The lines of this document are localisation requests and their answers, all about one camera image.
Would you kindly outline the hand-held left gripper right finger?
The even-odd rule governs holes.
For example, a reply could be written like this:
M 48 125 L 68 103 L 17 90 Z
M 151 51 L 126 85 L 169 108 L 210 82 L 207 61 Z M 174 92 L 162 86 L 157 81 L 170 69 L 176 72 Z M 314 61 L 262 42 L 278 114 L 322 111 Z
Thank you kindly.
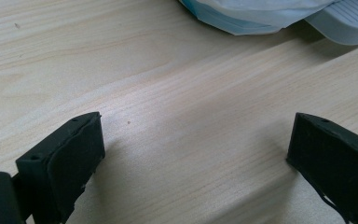
M 358 224 L 358 134 L 331 120 L 297 113 L 286 161 L 346 224 Z

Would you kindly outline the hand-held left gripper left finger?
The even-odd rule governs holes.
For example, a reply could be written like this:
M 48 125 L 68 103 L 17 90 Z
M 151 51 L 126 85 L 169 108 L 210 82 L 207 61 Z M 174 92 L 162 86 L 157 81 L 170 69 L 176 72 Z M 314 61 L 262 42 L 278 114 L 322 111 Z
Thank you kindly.
M 101 115 L 68 120 L 16 159 L 21 216 L 36 224 L 64 224 L 104 156 Z

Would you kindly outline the grey pedal trash can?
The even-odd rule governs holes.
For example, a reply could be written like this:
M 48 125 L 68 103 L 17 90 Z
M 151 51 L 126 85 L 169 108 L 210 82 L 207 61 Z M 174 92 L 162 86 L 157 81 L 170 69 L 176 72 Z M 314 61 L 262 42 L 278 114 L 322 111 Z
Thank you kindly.
M 305 19 L 326 38 L 347 46 L 358 45 L 358 0 L 340 0 Z

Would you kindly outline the white plastic trash bag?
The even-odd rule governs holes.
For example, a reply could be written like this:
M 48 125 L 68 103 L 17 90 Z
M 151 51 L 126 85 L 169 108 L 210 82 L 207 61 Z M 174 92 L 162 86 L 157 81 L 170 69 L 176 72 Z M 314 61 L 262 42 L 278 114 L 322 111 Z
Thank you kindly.
M 178 0 L 198 20 L 232 35 L 265 35 L 340 0 Z

